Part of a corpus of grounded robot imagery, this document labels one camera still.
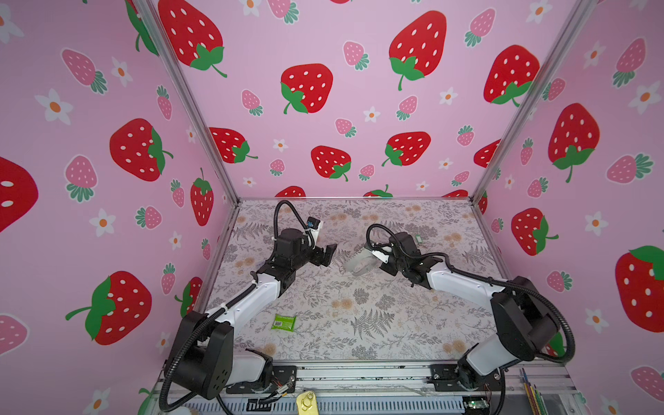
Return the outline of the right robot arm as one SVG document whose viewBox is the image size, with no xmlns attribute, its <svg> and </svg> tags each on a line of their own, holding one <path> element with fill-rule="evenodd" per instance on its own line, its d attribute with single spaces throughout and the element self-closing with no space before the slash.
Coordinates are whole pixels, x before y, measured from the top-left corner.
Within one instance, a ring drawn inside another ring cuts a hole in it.
<svg viewBox="0 0 664 415">
<path fill-rule="evenodd" d="M 455 374 L 460 387 L 474 391 L 495 373 L 523 361 L 541 359 L 565 366 L 576 354 L 570 323 L 527 278 L 491 278 L 462 270 L 443 252 L 421 252 L 409 233 L 382 224 L 366 231 L 365 249 L 385 273 L 406 278 L 411 286 L 448 292 L 489 311 L 496 333 L 468 349 Z"/>
</svg>

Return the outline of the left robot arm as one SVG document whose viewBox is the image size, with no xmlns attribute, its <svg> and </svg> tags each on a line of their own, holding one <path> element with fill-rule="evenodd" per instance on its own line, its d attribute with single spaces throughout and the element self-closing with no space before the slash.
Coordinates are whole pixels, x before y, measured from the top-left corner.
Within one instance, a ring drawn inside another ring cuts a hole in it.
<svg viewBox="0 0 664 415">
<path fill-rule="evenodd" d="M 269 304 L 282 297 L 307 264 L 329 266 L 334 244 L 320 247 L 323 223 L 299 218 L 299 228 L 274 228 L 273 251 L 252 273 L 248 287 L 231 300 L 204 313 L 183 318 L 158 396 L 161 413 L 175 411 L 193 398 L 217 399 L 227 387 L 248 387 L 262 393 L 273 388 L 273 358 L 255 349 L 238 352 L 235 333 Z"/>
</svg>

